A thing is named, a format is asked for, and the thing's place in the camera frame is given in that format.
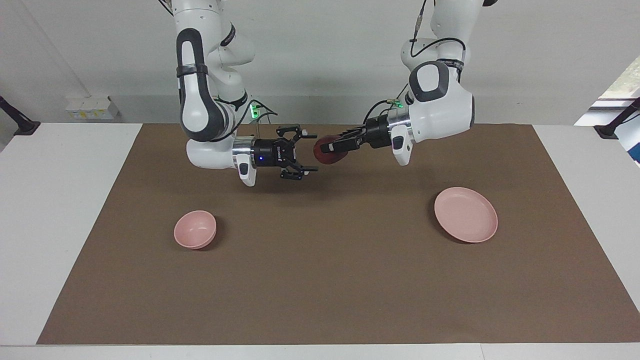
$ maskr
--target cable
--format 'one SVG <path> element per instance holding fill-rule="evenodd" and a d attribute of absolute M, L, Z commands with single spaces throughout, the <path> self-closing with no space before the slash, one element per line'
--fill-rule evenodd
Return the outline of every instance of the cable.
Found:
<path fill-rule="evenodd" d="M 363 124 L 367 122 L 367 119 L 369 118 L 369 115 L 371 115 L 371 113 L 380 105 L 382 104 L 386 104 L 387 101 L 386 100 L 380 100 L 378 102 L 376 102 L 376 104 L 374 106 L 371 106 L 371 109 L 369 109 L 369 112 L 367 113 L 367 115 L 364 117 L 364 121 L 362 122 Z"/>
<path fill-rule="evenodd" d="M 274 112 L 273 110 L 269 109 L 265 104 L 262 104 L 260 101 L 253 99 L 251 100 L 247 105 L 246 105 L 246 109 L 244 109 L 244 114 L 242 115 L 242 117 L 240 118 L 240 121 L 236 124 L 236 126 L 234 126 L 233 129 L 231 129 L 231 131 L 229 131 L 228 134 L 226 134 L 225 136 L 219 138 L 219 139 L 215 139 L 215 140 L 211 140 L 211 142 L 220 142 L 228 137 L 231 136 L 231 134 L 235 133 L 236 130 L 238 130 L 238 128 L 240 127 L 240 124 L 243 123 L 244 118 L 246 117 L 246 114 L 249 112 L 249 109 L 251 108 L 251 104 L 253 104 L 254 102 L 256 102 L 257 104 L 261 105 L 263 108 L 267 109 L 268 112 L 260 115 L 257 119 L 255 119 L 256 122 L 258 122 L 262 117 L 268 116 L 268 115 L 278 115 L 277 112 Z"/>
<path fill-rule="evenodd" d="M 434 46 L 436 44 L 439 44 L 440 42 L 445 42 L 445 41 L 455 41 L 457 43 L 460 43 L 460 45 L 462 45 L 462 51 L 466 51 L 467 50 L 467 45 L 464 43 L 464 41 L 462 41 L 462 40 L 460 40 L 458 38 L 441 38 L 441 39 L 438 39 L 438 40 L 430 43 L 426 47 L 423 47 L 420 51 L 418 51 L 417 54 L 413 53 L 413 47 L 414 47 L 416 41 L 418 41 L 418 32 L 420 31 L 420 27 L 422 26 L 422 16 L 424 15 L 424 8 L 426 6 L 427 6 L 427 0 L 424 0 L 424 2 L 422 2 L 422 8 L 420 8 L 420 13 L 418 14 L 418 19 L 416 19 L 416 21 L 415 21 L 415 29 L 413 31 L 413 39 L 409 40 L 411 42 L 411 51 L 410 51 L 411 57 L 415 58 L 416 56 L 420 55 L 426 49 L 429 49 L 431 46 Z M 436 6 L 436 0 L 433 0 L 433 6 L 434 7 Z"/>
<path fill-rule="evenodd" d="M 398 96 L 396 96 L 396 100 L 400 100 L 400 96 L 402 96 L 403 92 L 406 90 L 406 88 L 407 88 L 408 86 L 409 86 L 409 83 L 407 83 L 407 84 L 404 86 L 404 88 L 402 88 L 402 90 L 400 90 L 400 92 L 398 93 Z M 385 111 L 391 111 L 391 109 L 393 109 L 393 108 L 394 108 L 394 105 L 395 105 L 395 104 L 391 104 L 391 106 L 389 106 L 389 109 L 384 109 L 384 110 L 382 110 L 382 111 L 380 112 L 380 114 L 378 115 L 378 117 L 382 116 L 382 114 L 383 114 Z"/>
<path fill-rule="evenodd" d="M 438 40 L 435 40 L 434 42 L 430 43 L 429 45 L 423 47 L 420 51 L 418 51 L 417 54 L 413 53 L 413 46 L 415 45 L 415 42 L 417 41 L 417 39 L 413 39 L 413 41 L 411 42 L 411 57 L 415 58 L 416 56 L 422 54 L 423 51 L 425 51 L 426 49 L 429 49 L 431 46 L 434 46 L 436 44 L 439 44 L 441 42 L 446 42 L 446 41 L 455 41 L 457 43 L 459 43 L 460 45 L 462 45 L 462 51 L 467 51 L 467 45 L 465 44 L 464 41 L 458 39 L 458 38 L 441 38 Z"/>
<path fill-rule="evenodd" d="M 271 113 L 266 113 L 267 115 L 267 121 L 269 122 L 269 125 L 271 125 Z M 260 138 L 260 118 L 261 116 L 258 117 L 258 119 L 255 121 L 255 128 L 257 129 L 258 132 L 258 138 Z"/>
<path fill-rule="evenodd" d="M 632 117 L 631 119 L 627 119 L 627 120 L 623 121 L 622 123 L 620 123 L 620 125 L 626 124 L 627 122 L 630 122 L 631 120 L 637 118 L 638 116 L 640 116 L 640 114 L 637 114 L 636 116 Z"/>
<path fill-rule="evenodd" d="M 409 86 L 409 83 L 407 83 L 407 84 L 402 88 L 402 90 L 400 90 L 400 92 L 398 93 L 398 96 L 396 96 L 396 97 L 394 98 L 394 100 L 400 100 L 400 96 L 401 96 L 401 95 L 402 95 L 402 93 L 406 90 L 406 88 L 407 88 L 408 86 Z M 382 105 L 382 104 L 384 104 L 384 103 L 387 103 L 387 104 L 388 104 L 390 101 L 391 101 L 391 99 L 378 101 L 378 102 L 377 102 L 377 103 L 376 103 L 376 104 L 375 104 L 375 105 L 374 105 L 374 106 L 369 110 L 369 112 L 367 113 L 367 116 L 365 116 L 365 117 L 364 117 L 364 121 L 363 121 L 362 123 L 364 124 L 364 123 L 366 123 L 366 122 L 367 122 L 367 119 L 369 118 L 369 115 L 371 115 L 371 113 L 373 112 L 373 110 L 375 110 L 378 106 L 380 106 L 380 105 Z M 378 116 L 380 117 L 380 116 L 382 116 L 382 114 L 383 114 L 385 111 L 389 111 L 389 110 L 393 109 L 393 108 L 394 108 L 394 105 L 395 105 L 395 104 L 392 102 L 392 103 L 391 103 L 391 106 L 389 106 L 389 109 L 384 109 L 384 110 L 382 110 Z"/>
<path fill-rule="evenodd" d="M 163 0 L 158 0 L 158 3 L 162 4 L 162 7 L 166 10 L 166 12 L 168 12 L 169 15 L 173 16 L 173 12 L 167 7 L 166 2 L 164 2 Z"/>

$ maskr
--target red ball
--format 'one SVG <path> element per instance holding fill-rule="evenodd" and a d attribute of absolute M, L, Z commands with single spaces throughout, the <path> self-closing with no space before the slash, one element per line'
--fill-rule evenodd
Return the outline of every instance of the red ball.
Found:
<path fill-rule="evenodd" d="M 339 135 L 327 135 L 320 138 L 316 142 L 314 146 L 314 156 L 318 161 L 320 161 L 320 163 L 325 165 L 335 164 L 338 161 L 344 159 L 345 156 L 347 156 L 348 152 L 330 152 L 328 154 L 323 154 L 322 150 L 320 150 L 320 146 L 326 143 L 334 142 L 339 138 Z"/>

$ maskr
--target brown paper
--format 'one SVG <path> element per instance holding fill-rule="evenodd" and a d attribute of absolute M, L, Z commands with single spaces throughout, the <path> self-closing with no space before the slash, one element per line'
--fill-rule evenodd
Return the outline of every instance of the brown paper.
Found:
<path fill-rule="evenodd" d="M 302 182 L 261 168 L 255 188 L 194 167 L 185 143 L 177 125 L 142 127 L 39 344 L 640 341 L 635 305 L 531 126 L 426 141 L 407 167 L 365 145 Z M 299 143 L 306 165 L 313 144 Z M 451 186 L 493 203 L 491 240 L 437 224 Z M 218 219 L 202 251 L 173 240 L 194 209 Z"/>

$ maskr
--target pink plate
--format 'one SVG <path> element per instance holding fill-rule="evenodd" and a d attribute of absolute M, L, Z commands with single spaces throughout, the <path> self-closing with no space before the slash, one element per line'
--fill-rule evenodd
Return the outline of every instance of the pink plate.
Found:
<path fill-rule="evenodd" d="M 482 195 L 467 188 L 449 188 L 436 198 L 440 225 L 456 239 L 468 243 L 489 240 L 498 230 L 498 214 Z"/>
<path fill-rule="evenodd" d="M 173 229 L 175 241 L 192 250 L 207 246 L 214 236 L 216 236 L 216 218 L 202 210 L 184 215 Z"/>

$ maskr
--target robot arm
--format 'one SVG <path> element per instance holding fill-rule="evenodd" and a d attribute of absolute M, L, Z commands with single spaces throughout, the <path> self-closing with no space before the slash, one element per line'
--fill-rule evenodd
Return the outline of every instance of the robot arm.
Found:
<path fill-rule="evenodd" d="M 469 130 L 475 121 L 473 95 L 460 85 L 468 42 L 481 7 L 496 0 L 437 0 L 431 29 L 438 39 L 415 38 L 401 51 L 411 72 L 409 90 L 400 104 L 386 115 L 367 119 L 363 126 L 342 133 L 339 139 L 321 144 L 324 154 L 344 153 L 371 147 L 391 146 L 402 166 L 409 164 L 413 145 Z M 416 32 L 422 22 L 422 12 Z"/>
<path fill-rule="evenodd" d="M 245 90 L 242 77 L 232 68 L 250 63 L 255 51 L 253 44 L 224 19 L 223 3 L 169 1 L 178 33 L 180 124 L 190 138 L 186 147 L 189 160 L 202 168 L 235 168 L 247 186 L 255 185 L 258 167 L 280 167 L 280 177 L 300 180 L 317 168 L 297 162 L 295 143 L 315 135 L 300 126 L 290 126 L 279 128 L 276 139 L 236 136 L 247 115 L 260 116 L 255 104 L 261 103 Z M 217 90 L 216 97 L 212 87 Z M 291 139 L 284 137 L 289 132 L 295 133 Z"/>

